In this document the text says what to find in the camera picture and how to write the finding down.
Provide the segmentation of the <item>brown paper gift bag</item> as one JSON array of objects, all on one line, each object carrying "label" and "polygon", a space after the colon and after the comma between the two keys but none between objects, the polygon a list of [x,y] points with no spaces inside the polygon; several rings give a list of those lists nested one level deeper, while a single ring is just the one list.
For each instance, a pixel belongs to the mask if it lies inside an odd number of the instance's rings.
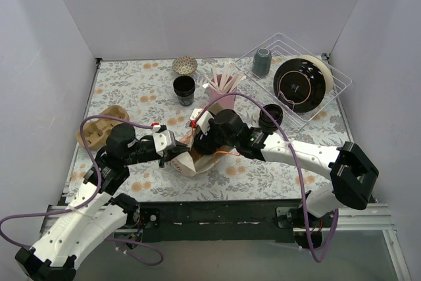
[{"label": "brown paper gift bag", "polygon": [[194,177],[205,173],[213,168],[221,158],[234,150],[233,147],[226,145],[215,147],[215,145],[201,143],[203,138],[211,135],[209,119],[222,110],[224,108],[219,103],[211,105],[191,131],[180,140],[189,147],[189,151],[181,153],[170,162],[180,174]]}]

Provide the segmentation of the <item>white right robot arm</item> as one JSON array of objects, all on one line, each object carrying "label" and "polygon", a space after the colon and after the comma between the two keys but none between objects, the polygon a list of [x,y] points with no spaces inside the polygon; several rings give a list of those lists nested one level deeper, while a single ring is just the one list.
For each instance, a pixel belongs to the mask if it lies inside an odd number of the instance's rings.
[{"label": "white right robot arm", "polygon": [[341,147],[321,146],[302,141],[285,141],[275,132],[249,127],[231,109],[212,114],[194,109],[191,125],[199,127],[193,148],[202,155],[213,154],[223,146],[233,147],[250,160],[295,165],[329,180],[329,184],[306,194],[298,209],[304,226],[315,225],[340,207],[364,210],[369,203],[379,171],[364,151],[353,142]]}]

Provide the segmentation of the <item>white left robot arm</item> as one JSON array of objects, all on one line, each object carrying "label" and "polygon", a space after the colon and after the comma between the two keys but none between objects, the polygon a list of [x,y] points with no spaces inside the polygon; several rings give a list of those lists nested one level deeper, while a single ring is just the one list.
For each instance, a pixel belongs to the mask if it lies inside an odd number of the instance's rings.
[{"label": "white left robot arm", "polygon": [[17,252],[21,269],[32,280],[73,280],[82,261],[114,230],[139,223],[139,203],[116,193],[129,177],[130,165],[158,161],[164,166],[188,151],[164,126],[137,139],[133,126],[116,125],[65,214],[33,246]]}]

